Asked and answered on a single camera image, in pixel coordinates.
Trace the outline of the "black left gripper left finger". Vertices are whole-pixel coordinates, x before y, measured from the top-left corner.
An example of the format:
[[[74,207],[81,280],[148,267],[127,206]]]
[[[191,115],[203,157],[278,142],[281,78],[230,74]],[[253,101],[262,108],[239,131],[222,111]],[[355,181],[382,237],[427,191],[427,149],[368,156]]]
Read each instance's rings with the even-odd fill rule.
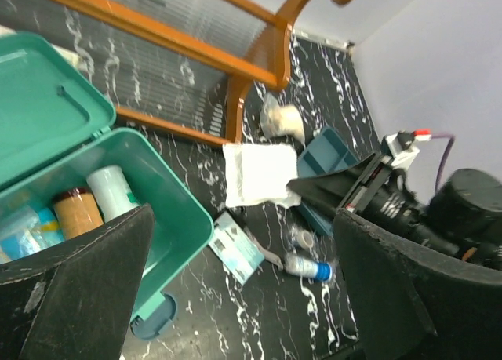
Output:
[[[3,359],[118,359],[155,226],[148,204],[1,266]]]

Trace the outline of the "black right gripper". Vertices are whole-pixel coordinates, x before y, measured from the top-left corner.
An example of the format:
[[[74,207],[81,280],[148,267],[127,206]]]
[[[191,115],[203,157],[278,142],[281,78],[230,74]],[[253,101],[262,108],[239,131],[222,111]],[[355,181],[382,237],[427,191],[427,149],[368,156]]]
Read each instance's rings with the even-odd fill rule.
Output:
[[[395,235],[431,237],[431,230],[421,221],[420,205],[407,189],[404,169],[392,169],[381,162],[365,174],[368,179],[355,191],[363,171],[364,167],[356,165],[322,176],[296,178],[286,186],[331,219],[347,203],[347,210]]]

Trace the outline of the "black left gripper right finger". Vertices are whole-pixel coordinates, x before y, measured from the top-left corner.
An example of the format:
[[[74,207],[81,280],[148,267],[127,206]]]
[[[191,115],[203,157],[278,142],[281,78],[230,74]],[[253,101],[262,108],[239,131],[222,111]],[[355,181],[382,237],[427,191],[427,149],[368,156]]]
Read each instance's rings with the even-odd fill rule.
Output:
[[[501,273],[394,235],[345,209],[339,265],[367,359],[499,359]]]

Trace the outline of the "white gauze packet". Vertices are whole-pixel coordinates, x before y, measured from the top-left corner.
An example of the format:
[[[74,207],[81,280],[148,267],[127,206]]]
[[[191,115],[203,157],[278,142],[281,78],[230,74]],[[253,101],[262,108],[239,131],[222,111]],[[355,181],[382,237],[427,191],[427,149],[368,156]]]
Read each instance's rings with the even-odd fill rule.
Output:
[[[301,197],[287,187],[298,177],[297,154],[289,144],[225,144],[228,208],[272,202],[288,209]]]

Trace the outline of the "blue white small bottle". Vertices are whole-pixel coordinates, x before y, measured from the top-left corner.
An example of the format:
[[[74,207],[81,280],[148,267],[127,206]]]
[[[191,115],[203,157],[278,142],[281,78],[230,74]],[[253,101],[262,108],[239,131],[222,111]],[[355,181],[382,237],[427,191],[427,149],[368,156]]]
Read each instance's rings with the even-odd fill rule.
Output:
[[[327,282],[333,276],[333,268],[330,264],[317,262],[295,253],[285,255],[284,268],[291,275],[321,282]]]

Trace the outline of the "bag of cotton balls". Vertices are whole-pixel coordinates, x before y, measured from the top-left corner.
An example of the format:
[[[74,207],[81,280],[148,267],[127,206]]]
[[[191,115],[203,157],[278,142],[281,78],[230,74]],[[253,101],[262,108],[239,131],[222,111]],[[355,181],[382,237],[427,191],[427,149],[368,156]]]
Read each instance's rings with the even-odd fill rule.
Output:
[[[292,104],[281,106],[270,93],[264,96],[260,127],[268,139],[292,136],[302,144],[305,143],[304,123],[298,108]]]

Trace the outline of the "blue white wipes packet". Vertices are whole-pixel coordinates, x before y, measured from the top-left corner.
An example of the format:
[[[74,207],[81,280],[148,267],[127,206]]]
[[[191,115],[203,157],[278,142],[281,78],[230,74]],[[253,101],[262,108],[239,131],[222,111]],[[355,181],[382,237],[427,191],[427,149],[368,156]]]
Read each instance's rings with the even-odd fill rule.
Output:
[[[1,218],[1,264],[18,260],[64,242],[53,211],[30,206]]]

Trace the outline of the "brown orange-capped medicine bottle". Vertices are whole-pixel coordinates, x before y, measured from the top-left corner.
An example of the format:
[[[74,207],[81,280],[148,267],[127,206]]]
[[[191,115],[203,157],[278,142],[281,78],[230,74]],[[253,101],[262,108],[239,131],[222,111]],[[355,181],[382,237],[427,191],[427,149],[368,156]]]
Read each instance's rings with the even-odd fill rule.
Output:
[[[86,187],[61,191],[53,196],[52,204],[66,240],[104,224],[93,193]]]

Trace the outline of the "blue face mask packet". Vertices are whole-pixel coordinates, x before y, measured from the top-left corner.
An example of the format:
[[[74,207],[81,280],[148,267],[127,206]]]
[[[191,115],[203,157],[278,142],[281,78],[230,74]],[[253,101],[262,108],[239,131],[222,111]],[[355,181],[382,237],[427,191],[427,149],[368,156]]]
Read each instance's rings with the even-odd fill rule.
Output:
[[[209,247],[241,285],[264,261],[263,253],[228,211],[216,218]]]

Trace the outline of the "clear green-banded bottle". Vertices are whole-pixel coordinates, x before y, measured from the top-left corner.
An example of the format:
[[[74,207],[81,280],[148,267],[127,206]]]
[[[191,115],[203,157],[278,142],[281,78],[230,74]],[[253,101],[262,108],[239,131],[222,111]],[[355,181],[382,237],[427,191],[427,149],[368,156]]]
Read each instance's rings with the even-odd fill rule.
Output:
[[[86,177],[86,182],[105,222],[139,206],[122,168],[118,165],[109,165],[96,170]]]

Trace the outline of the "teal medicine kit box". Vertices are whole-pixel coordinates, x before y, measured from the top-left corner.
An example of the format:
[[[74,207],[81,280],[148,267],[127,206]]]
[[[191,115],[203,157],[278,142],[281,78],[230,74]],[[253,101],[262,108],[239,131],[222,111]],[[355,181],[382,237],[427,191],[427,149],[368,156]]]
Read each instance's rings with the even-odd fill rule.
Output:
[[[2,36],[1,214],[51,208],[54,195],[120,166],[155,215],[131,316],[133,334],[152,340],[176,316],[165,287],[208,244],[213,220],[145,137],[115,119],[113,104],[43,37]]]

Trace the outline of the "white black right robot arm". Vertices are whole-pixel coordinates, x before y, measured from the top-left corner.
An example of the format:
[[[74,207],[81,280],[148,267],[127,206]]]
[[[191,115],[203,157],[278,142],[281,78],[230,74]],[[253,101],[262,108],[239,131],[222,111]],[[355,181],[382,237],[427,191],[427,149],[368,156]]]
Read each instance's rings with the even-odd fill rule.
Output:
[[[406,171],[380,153],[287,187],[328,217],[346,209],[439,253],[501,269],[501,183],[481,170],[456,170],[426,205],[407,188]]]

